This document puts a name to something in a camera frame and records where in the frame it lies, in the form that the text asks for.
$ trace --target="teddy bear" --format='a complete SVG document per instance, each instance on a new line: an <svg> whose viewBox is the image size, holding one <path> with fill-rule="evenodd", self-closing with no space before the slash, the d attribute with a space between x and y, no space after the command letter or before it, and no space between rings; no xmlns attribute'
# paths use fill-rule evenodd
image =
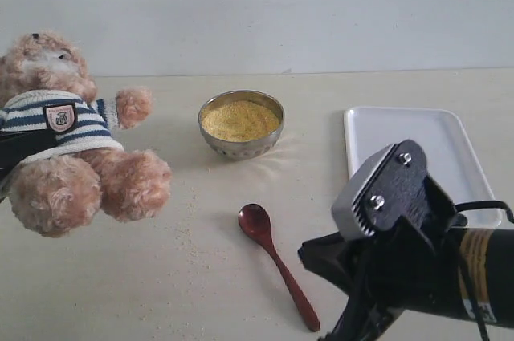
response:
<svg viewBox="0 0 514 341"><path fill-rule="evenodd" d="M96 96L84 57L54 31L20 36L0 58L0 134L55 134L55 147L21 160L2 183L14 215L43 237L89 225L100 210L119 222L155 217L169 199L168 164L151 150L126 152L112 135L151 113L150 91Z"/></svg>

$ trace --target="spoon handle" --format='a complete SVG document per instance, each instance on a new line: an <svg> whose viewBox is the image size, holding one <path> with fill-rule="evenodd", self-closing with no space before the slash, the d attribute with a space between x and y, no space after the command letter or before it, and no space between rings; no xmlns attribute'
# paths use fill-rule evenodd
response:
<svg viewBox="0 0 514 341"><path fill-rule="evenodd" d="M289 269L285 266L285 264L280 259L280 256L276 252L274 248L267 249L267 252L270 254L271 258L275 262L276 266L279 268L280 274L282 274L282 278L288 287L289 293L293 301L295 302L302 319L304 320L305 325L310 331L318 331L320 329L320 320L316 315L316 312L312 308L310 302L305 297L304 292L296 283L296 280L293 278Z"/></svg>

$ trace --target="black cylinder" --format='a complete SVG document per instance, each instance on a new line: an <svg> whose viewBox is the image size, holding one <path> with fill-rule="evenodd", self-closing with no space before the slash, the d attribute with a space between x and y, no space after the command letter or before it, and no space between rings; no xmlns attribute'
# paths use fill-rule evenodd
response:
<svg viewBox="0 0 514 341"><path fill-rule="evenodd" d="M514 328L513 230L451 229L435 252L414 231L404 232L377 247L369 293L391 307L474 321L457 249L467 262L484 321Z"/></svg>

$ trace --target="teddy bear head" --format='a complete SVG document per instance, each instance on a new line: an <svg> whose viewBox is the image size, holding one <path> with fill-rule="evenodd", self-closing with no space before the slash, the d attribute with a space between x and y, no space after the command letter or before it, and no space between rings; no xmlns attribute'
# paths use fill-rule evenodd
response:
<svg viewBox="0 0 514 341"><path fill-rule="evenodd" d="M53 31L24 34L0 57L0 107L33 90L67 91L87 102L97 94L84 57Z"/></svg>

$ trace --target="badge on shirt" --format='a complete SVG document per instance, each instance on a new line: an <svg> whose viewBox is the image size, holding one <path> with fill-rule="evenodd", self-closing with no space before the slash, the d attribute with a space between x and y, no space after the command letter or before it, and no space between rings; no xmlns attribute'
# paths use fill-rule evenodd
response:
<svg viewBox="0 0 514 341"><path fill-rule="evenodd" d="M59 134L70 131L75 127L77 112L75 104L60 104L46 106L43 109L47 126Z"/></svg>

